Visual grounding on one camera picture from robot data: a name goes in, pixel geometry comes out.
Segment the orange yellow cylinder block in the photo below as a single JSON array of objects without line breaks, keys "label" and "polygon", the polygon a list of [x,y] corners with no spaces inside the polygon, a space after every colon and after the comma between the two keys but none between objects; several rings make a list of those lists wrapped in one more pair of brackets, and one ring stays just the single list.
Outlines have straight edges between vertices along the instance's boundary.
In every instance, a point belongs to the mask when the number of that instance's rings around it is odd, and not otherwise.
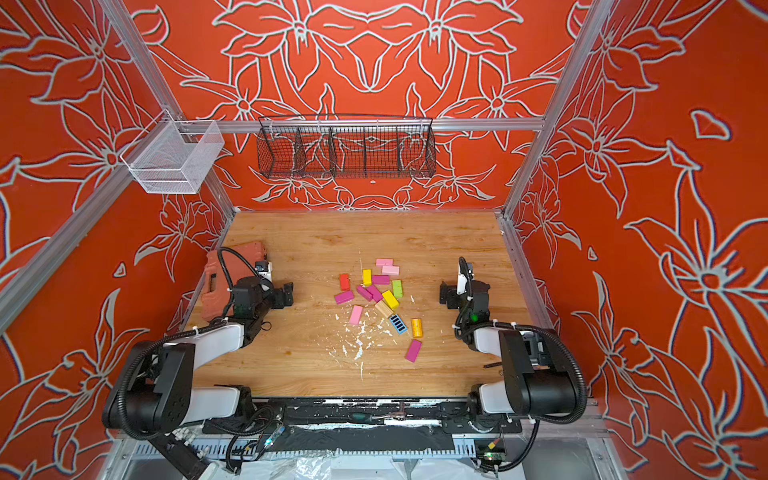
[{"label": "orange yellow cylinder block", "polygon": [[412,334],[415,339],[421,339],[424,335],[422,320],[419,318],[413,318],[411,320]]}]

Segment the light pink block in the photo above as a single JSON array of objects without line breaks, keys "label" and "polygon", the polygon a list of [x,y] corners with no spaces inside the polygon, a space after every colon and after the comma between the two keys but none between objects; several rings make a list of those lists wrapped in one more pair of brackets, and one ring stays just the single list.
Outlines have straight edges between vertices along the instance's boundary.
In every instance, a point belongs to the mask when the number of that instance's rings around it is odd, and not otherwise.
[{"label": "light pink block", "polygon": [[398,276],[400,274],[400,268],[394,265],[384,265],[381,267],[381,273],[388,276]]}]

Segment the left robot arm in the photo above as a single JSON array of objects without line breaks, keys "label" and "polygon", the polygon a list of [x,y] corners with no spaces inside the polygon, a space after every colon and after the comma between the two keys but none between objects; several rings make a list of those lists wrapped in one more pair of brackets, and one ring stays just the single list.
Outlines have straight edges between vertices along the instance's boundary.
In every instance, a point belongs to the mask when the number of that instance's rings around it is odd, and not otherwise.
[{"label": "left robot arm", "polygon": [[138,440],[150,440],[179,427],[235,416],[245,389],[195,388],[196,370],[250,345],[272,310],[294,303],[294,285],[267,278],[239,279],[229,288],[226,311],[203,328],[137,343],[112,388],[102,424]]}]

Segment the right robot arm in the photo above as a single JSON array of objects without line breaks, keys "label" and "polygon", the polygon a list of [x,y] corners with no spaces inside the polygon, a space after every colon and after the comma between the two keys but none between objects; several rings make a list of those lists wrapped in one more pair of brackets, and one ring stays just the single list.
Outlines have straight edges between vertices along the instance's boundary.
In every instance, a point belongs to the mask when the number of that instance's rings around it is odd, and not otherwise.
[{"label": "right robot arm", "polygon": [[462,276],[440,284],[439,303],[457,312],[454,336],[469,349],[497,358],[502,379],[468,395],[473,415],[510,415],[571,424],[586,411],[586,380],[575,356],[552,329],[491,318],[490,285]]}]

